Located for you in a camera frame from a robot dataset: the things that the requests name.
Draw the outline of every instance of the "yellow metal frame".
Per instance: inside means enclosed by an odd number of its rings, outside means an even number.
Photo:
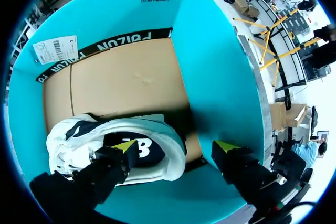
[[[290,13],[289,13],[289,16],[293,15],[294,13],[298,12],[299,9],[296,8],[294,10],[292,10]],[[259,24],[259,23],[255,23],[255,22],[251,22],[251,21],[248,21],[248,20],[244,20],[244,19],[240,19],[240,18],[233,18],[233,20],[236,20],[236,21],[241,21],[241,22],[245,22],[245,23],[248,23],[248,24],[251,24],[251,25],[255,25],[255,26],[259,26],[259,27],[262,27],[262,28],[265,28],[265,30],[263,32],[261,32],[260,34],[261,35],[265,35],[265,45],[261,45],[260,43],[254,41],[254,40],[251,40],[249,39],[248,41],[252,42],[253,44],[257,45],[259,48],[261,48],[263,50],[263,53],[262,53],[262,58],[261,58],[261,61],[260,61],[260,64],[262,64],[264,62],[264,59],[265,59],[265,55],[266,55],[266,52],[270,53],[271,55],[273,56],[276,56],[276,54],[274,52],[272,52],[271,50],[269,50],[267,47],[268,47],[268,43],[269,43],[269,39],[270,39],[270,35],[271,35],[271,31],[273,28],[275,28],[277,25],[281,24],[282,22],[284,22],[286,19],[288,18],[288,16],[286,15],[285,17],[281,18],[280,20],[278,20],[277,22],[275,22],[273,25],[271,25],[270,27],[267,28],[267,26],[265,25],[262,25],[262,24]],[[294,52],[297,52],[299,50],[301,50],[302,48],[304,47],[309,47],[310,45],[316,43],[317,41],[319,41],[320,38],[314,38],[304,44],[301,44],[300,46],[280,55],[279,57],[277,57],[276,59],[273,59],[273,60],[269,60],[267,62],[265,62],[265,64],[260,67],[260,70],[263,70],[267,67],[269,67],[270,65],[272,65],[273,63],[277,63],[277,66],[276,66],[276,71],[275,71],[275,76],[274,76],[274,82],[273,82],[273,87],[275,87],[276,85],[276,82],[277,82],[277,77],[278,77],[278,73],[279,73],[279,66],[280,66],[280,59],[281,58],[284,58],[288,55],[291,55],[293,54]]]

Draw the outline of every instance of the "cardboard box on floor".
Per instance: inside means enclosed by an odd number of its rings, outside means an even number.
[[[233,5],[244,16],[258,18],[259,10],[257,7],[249,4],[246,0],[235,0]]]
[[[103,51],[59,71],[44,85],[48,132],[61,120],[87,112],[104,118],[159,112],[186,137],[187,162],[202,155],[170,39]]]
[[[308,106],[292,103],[291,109],[286,111],[284,102],[270,104],[272,129],[284,131],[285,127],[299,127],[305,118]]]

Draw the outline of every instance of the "price tag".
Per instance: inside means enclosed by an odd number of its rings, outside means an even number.
[[[77,36],[66,36],[33,44],[41,64],[78,59]]]

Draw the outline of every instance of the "teal box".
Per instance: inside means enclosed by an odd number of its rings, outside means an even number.
[[[173,182],[117,187],[96,211],[126,223],[214,223],[245,204],[216,169],[211,145],[222,140],[248,146],[263,162],[261,106],[248,59],[213,0],[72,0],[49,17],[20,53],[9,92],[10,128],[27,183],[50,172],[43,85],[36,78],[53,64],[34,62],[32,45],[76,35],[80,50],[114,36],[169,27],[209,164]]]

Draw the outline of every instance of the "person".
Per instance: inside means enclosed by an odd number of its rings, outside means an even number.
[[[307,145],[300,146],[299,144],[295,144],[291,150],[306,161],[305,169],[307,169],[313,166],[318,155],[323,155],[327,151],[327,143],[324,138],[321,140],[311,140]]]

